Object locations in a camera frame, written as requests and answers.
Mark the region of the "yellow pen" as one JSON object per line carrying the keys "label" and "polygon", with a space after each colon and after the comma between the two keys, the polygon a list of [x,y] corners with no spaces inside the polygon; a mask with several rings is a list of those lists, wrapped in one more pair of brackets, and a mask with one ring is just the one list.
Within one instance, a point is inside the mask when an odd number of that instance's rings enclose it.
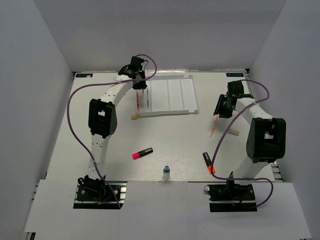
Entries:
{"label": "yellow pen", "polygon": [[145,106],[145,91],[142,90],[140,95],[140,107],[144,108],[144,106]]}

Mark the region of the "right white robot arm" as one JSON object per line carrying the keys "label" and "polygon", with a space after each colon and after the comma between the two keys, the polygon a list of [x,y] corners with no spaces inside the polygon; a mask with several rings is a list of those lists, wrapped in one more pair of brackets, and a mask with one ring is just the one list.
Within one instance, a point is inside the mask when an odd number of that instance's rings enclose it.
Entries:
{"label": "right white robot arm", "polygon": [[215,148],[214,159],[234,122],[243,117],[249,124],[244,160],[229,177],[213,175],[215,179],[233,181],[225,187],[226,195],[233,200],[243,195],[243,186],[250,185],[263,168],[283,158],[286,152],[286,121],[273,117],[260,107],[260,103],[270,98],[269,90],[265,92],[266,97],[255,99],[252,94],[245,93],[243,80],[231,81],[227,84],[226,94],[219,96],[213,113],[231,119]]}

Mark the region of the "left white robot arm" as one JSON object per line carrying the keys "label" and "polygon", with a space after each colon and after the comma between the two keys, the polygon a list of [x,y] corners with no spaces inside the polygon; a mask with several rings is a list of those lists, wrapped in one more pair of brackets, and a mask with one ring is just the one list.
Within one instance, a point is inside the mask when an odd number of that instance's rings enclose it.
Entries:
{"label": "left white robot arm", "polygon": [[89,179],[97,181],[88,188],[88,193],[94,199],[99,200],[105,196],[105,161],[108,143],[115,133],[118,120],[116,107],[126,93],[131,90],[142,90],[147,88],[145,81],[145,59],[142,55],[131,58],[130,64],[123,66],[107,92],[98,99],[92,99],[89,103],[88,127],[91,133],[91,154],[94,159],[89,162],[89,168],[84,178],[84,184]]}

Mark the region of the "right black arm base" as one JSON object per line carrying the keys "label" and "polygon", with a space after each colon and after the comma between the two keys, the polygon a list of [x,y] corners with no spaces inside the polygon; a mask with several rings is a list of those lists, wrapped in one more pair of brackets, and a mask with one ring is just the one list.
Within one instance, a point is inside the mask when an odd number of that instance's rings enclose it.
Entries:
{"label": "right black arm base", "polygon": [[209,210],[211,213],[256,212],[253,186],[209,184]]}

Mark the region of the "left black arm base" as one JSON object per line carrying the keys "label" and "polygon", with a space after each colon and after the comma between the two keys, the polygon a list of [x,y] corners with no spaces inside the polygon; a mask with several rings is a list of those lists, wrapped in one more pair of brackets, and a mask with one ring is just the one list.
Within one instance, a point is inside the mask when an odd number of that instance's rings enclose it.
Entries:
{"label": "left black arm base", "polygon": [[73,202],[74,209],[119,210],[124,204],[127,192],[126,182],[111,182],[80,177]]}

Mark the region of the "pink pen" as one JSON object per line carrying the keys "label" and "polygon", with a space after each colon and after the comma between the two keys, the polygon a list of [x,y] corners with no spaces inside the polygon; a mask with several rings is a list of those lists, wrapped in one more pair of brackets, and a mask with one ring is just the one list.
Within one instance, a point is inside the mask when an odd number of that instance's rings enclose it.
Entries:
{"label": "pink pen", "polygon": [[137,111],[140,111],[140,95],[138,92],[136,92],[136,106],[137,106]]}

